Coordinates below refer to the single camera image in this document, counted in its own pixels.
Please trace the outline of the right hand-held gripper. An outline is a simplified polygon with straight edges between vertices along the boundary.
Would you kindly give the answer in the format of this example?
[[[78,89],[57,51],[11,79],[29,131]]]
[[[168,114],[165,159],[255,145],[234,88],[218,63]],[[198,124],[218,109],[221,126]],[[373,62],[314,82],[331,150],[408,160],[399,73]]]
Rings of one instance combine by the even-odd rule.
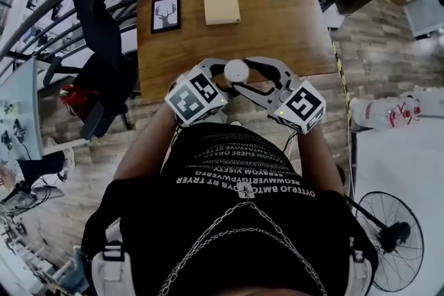
[[[274,99],[274,87],[267,92],[242,82],[233,83],[232,87],[254,104],[267,107],[268,116],[277,123],[307,134],[323,118],[325,99],[308,80],[297,76],[289,80],[290,68],[285,63],[266,57],[245,58],[244,62],[273,82],[280,92]]]

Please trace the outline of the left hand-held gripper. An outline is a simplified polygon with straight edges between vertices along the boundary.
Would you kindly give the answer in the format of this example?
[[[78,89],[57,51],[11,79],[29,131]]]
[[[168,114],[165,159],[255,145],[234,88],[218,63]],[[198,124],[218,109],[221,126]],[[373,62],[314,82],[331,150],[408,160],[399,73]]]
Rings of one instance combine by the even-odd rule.
[[[165,101],[183,125],[191,125],[216,114],[236,97],[233,87],[213,83],[207,75],[224,72],[227,60],[205,58],[189,71],[165,96]]]

